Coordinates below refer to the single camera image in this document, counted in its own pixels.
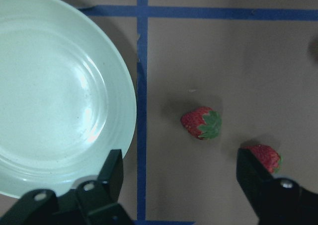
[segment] blue tape strip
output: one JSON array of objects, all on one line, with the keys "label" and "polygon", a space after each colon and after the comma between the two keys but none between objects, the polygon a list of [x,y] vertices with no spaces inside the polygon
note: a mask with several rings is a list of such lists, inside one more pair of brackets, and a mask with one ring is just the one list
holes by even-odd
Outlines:
[{"label": "blue tape strip", "polygon": [[318,21],[318,10],[166,7],[140,2],[138,6],[97,5],[82,12],[90,16]]},{"label": "blue tape strip", "polygon": [[148,18],[142,16],[141,7],[148,0],[137,0],[138,18],[137,53],[137,220],[146,220],[146,176],[147,176],[147,55]]},{"label": "blue tape strip", "polygon": [[195,222],[135,221],[135,225],[193,225]]}]

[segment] round plate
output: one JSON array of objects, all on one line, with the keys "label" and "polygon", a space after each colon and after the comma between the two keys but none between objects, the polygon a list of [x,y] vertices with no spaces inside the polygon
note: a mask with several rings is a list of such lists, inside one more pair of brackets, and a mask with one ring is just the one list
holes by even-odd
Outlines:
[{"label": "round plate", "polygon": [[136,99],[119,52],[60,0],[0,0],[0,193],[58,196],[126,154]]}]

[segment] bolt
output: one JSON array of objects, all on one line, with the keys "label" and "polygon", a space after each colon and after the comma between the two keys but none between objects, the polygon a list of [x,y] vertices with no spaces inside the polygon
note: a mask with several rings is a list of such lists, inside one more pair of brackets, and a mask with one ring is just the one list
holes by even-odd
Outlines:
[{"label": "bolt", "polygon": [[41,201],[47,197],[46,191],[42,191],[41,193],[38,193],[37,195],[34,196],[35,201]]},{"label": "bolt", "polygon": [[83,186],[83,189],[84,189],[85,191],[92,190],[93,188],[95,188],[95,185],[94,185],[93,182],[90,182],[90,183],[85,184],[85,185]]},{"label": "bolt", "polygon": [[293,182],[288,179],[282,179],[280,185],[286,189],[291,189],[294,186]]}]

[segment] strawberry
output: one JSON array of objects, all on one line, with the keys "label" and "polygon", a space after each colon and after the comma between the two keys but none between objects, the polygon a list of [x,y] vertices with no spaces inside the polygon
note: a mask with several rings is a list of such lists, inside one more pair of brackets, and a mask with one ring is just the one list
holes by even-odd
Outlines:
[{"label": "strawberry", "polygon": [[250,150],[269,173],[278,172],[282,158],[272,147],[266,145],[254,145],[243,147],[243,149]]},{"label": "strawberry", "polygon": [[181,117],[182,125],[199,140],[217,137],[221,130],[221,116],[210,107],[199,107]]}]

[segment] green leaf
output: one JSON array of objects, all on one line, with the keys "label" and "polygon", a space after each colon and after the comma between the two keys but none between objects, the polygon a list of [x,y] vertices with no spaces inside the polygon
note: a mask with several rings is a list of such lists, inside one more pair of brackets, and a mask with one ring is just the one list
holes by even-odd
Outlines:
[{"label": "green leaf", "polygon": [[206,125],[198,126],[198,129],[202,132],[199,135],[200,138],[212,139],[217,137],[221,131],[222,119],[218,112],[210,111],[209,115],[203,115],[203,120]]}]

